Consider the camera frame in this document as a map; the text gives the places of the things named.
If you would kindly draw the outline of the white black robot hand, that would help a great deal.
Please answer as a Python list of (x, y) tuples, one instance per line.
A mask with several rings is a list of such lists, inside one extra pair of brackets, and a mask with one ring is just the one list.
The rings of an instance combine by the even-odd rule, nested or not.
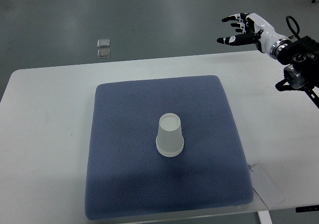
[(282, 44), (290, 43), (288, 37), (278, 34), (272, 25), (256, 13), (236, 13), (222, 19), (231, 21), (236, 35), (217, 39), (220, 44), (242, 46), (255, 44), (258, 51), (276, 58), (276, 50)]

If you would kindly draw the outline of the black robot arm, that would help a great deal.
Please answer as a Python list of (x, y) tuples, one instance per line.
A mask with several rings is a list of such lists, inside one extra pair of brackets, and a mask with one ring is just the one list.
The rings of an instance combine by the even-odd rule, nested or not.
[(271, 57), (285, 66), (284, 78), (275, 88), (280, 92), (303, 91), (318, 106), (314, 88), (319, 86), (319, 43), (309, 36), (301, 38), (299, 24), (292, 16), (286, 17), (286, 23), (296, 41), (281, 38), (270, 50)]

